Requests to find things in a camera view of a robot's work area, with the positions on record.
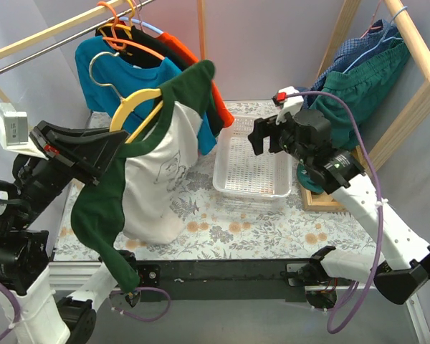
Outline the green and white t shirt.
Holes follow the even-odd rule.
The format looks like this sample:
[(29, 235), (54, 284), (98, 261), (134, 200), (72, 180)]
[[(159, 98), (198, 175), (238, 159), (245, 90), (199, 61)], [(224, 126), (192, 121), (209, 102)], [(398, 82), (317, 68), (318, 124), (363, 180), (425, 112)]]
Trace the green and white t shirt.
[[(199, 157), (198, 113), (176, 104), (169, 132), (150, 152), (121, 158), (118, 153), (98, 185), (82, 188), (71, 211), (78, 240), (96, 251), (123, 292), (140, 283), (138, 273), (114, 248), (119, 234), (148, 244), (170, 244), (183, 221), (171, 209), (178, 187)], [(137, 138), (155, 135), (154, 119)]]

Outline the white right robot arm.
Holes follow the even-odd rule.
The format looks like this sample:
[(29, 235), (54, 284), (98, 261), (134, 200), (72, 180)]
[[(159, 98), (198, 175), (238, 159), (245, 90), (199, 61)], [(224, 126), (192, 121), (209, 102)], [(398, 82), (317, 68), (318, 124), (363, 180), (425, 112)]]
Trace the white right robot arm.
[(331, 143), (329, 120), (316, 110), (257, 118), (248, 136), (255, 155), (285, 152), (301, 162), (320, 184), (362, 226), (381, 251), (379, 258), (344, 252), (334, 246), (319, 249), (289, 277), (326, 285), (334, 278), (372, 283), (390, 302), (402, 305), (430, 280), (430, 244), (416, 234), (377, 192), (353, 155)]

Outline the orange plastic hanger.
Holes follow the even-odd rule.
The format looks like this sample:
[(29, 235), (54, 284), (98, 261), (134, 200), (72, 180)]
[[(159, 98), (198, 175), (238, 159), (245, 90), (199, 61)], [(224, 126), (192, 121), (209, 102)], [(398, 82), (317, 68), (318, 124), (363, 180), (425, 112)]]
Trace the orange plastic hanger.
[(106, 24), (102, 24), (97, 29), (110, 47), (125, 56), (133, 56), (133, 52), (128, 49), (128, 47), (133, 47), (135, 50), (149, 54), (159, 61), (164, 60), (165, 57), (162, 54), (146, 45), (136, 42), (133, 39), (133, 26), (121, 24), (120, 18), (111, 5), (107, 4), (105, 1), (99, 1), (97, 5), (110, 10), (113, 15), (113, 19), (108, 21)]

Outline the blue t shirt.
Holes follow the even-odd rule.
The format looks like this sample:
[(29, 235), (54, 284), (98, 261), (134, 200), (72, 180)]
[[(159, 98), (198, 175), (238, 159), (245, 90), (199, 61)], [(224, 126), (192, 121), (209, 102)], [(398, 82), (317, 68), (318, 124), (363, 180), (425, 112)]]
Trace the blue t shirt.
[(169, 58), (154, 68), (136, 68), (122, 60), (102, 37), (83, 41), (75, 52), (81, 88), (89, 109), (105, 112), (111, 118), (124, 119), (116, 129), (133, 133), (163, 103), (155, 135), (147, 140), (136, 138), (118, 151), (121, 158), (150, 153), (169, 132), (171, 113), (176, 104), (195, 110), (201, 127), (196, 133), (199, 152), (207, 155), (216, 145), (209, 127), (209, 98), (214, 63), (201, 60), (180, 71)]

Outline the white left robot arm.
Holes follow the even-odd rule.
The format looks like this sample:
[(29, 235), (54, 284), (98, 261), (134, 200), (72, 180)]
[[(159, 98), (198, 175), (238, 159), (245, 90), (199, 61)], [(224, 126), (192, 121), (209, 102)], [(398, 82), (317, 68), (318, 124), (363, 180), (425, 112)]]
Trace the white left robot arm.
[[(113, 169), (127, 137), (124, 130), (40, 122), (29, 134), (32, 151), (14, 159), (14, 180), (0, 180), (0, 303), (20, 343), (86, 343), (98, 308), (111, 295), (138, 303), (135, 257), (113, 246), (124, 222)], [(56, 301), (49, 285), (49, 234), (30, 226), (73, 180), (84, 186), (71, 212), (72, 229), (100, 255), (101, 265), (85, 286)]]

